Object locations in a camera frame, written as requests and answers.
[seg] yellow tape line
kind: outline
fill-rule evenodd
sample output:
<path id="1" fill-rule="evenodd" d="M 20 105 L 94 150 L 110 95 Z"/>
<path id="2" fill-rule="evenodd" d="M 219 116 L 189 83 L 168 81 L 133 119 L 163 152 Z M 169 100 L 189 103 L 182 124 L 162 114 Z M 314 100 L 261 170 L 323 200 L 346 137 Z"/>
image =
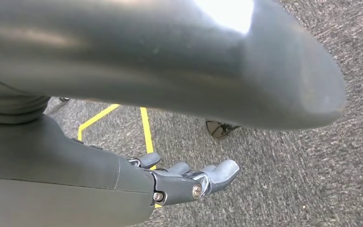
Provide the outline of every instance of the yellow tape line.
<path id="1" fill-rule="evenodd" d="M 145 107 L 141 107 L 141 120 L 143 122 L 143 129 L 144 129 L 144 137 L 145 137 L 145 145 L 147 147 L 147 153 L 154 152 L 154 146 L 152 145 L 152 137 L 151 137 L 151 130 L 149 129 L 149 120 L 148 120 L 148 113 Z M 155 208 L 161 207 L 158 204 L 155 204 Z"/>
<path id="2" fill-rule="evenodd" d="M 83 130 L 84 129 L 88 128 L 89 126 L 91 126 L 92 124 L 94 124 L 96 121 L 98 121 L 99 119 L 103 118 L 105 115 L 109 114 L 114 109 L 118 108 L 119 106 L 120 106 L 119 104 L 112 104 L 108 108 L 106 108 L 106 109 L 102 110 L 101 112 L 99 112 L 94 117 L 90 118 L 88 121 L 86 121 L 83 124 L 81 124 L 80 127 L 78 128 L 77 139 L 79 141 L 83 141 Z"/>

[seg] chair wheel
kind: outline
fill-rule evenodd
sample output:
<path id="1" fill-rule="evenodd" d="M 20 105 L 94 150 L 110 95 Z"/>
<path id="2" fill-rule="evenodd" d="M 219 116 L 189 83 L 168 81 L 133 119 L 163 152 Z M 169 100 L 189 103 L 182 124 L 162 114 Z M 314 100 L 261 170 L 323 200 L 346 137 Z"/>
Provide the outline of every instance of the chair wheel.
<path id="1" fill-rule="evenodd" d="M 240 128 L 240 126 L 233 126 L 231 124 L 215 121 L 206 121 L 205 124 L 211 136 L 219 140 L 226 137 L 231 131 Z"/>
<path id="2" fill-rule="evenodd" d="M 67 101 L 69 101 L 70 100 L 70 98 L 64 98 L 64 97 L 60 97 L 59 98 L 59 100 L 61 101 L 61 102 L 67 102 Z"/>

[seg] metal screw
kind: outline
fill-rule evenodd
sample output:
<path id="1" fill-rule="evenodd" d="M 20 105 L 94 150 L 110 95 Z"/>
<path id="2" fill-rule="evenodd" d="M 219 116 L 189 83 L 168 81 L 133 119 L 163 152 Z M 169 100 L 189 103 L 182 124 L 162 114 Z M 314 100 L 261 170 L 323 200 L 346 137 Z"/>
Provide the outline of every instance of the metal screw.
<path id="1" fill-rule="evenodd" d="M 164 199 L 164 195 L 160 192 L 154 192 L 154 200 L 160 202 Z"/>
<path id="2" fill-rule="evenodd" d="M 192 195 L 193 195 L 193 198 L 195 200 L 199 199 L 201 197 L 201 194 L 202 194 L 202 187 L 201 185 L 199 184 L 196 184 L 194 187 L 193 187 L 193 190 L 192 190 Z"/>

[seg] metal bolt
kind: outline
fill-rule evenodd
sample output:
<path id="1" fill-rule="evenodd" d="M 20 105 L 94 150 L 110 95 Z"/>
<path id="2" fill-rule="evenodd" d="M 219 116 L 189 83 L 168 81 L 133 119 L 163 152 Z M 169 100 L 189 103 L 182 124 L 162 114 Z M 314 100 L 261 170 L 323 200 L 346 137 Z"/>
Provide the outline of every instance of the metal bolt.
<path id="1" fill-rule="evenodd" d="M 164 195 L 160 192 L 154 192 L 154 200 L 160 202 L 164 199 Z"/>
<path id="2" fill-rule="evenodd" d="M 193 195 L 193 198 L 195 200 L 199 199 L 201 197 L 201 194 L 202 194 L 202 187 L 201 185 L 199 184 L 196 184 L 194 187 L 193 187 L 193 190 L 192 190 L 192 195 Z"/>

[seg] gray carpet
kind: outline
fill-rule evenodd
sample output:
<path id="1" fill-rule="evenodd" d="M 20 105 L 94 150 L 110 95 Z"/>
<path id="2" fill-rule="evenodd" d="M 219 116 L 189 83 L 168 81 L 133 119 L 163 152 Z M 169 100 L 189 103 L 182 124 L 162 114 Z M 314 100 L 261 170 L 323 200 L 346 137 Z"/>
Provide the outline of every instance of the gray carpet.
<path id="1" fill-rule="evenodd" d="M 163 165 L 187 161 L 198 169 L 232 158 L 242 172 L 227 191 L 156 209 L 141 226 L 363 227 L 363 0 L 282 4 L 336 57 L 347 81 L 345 116 L 317 130 L 245 128 L 216 141 L 203 119 L 149 110 Z M 46 112 L 75 137 L 81 123 L 107 106 L 53 99 Z M 119 107 L 86 129 L 84 140 L 127 157 L 144 154 L 139 109 Z"/>

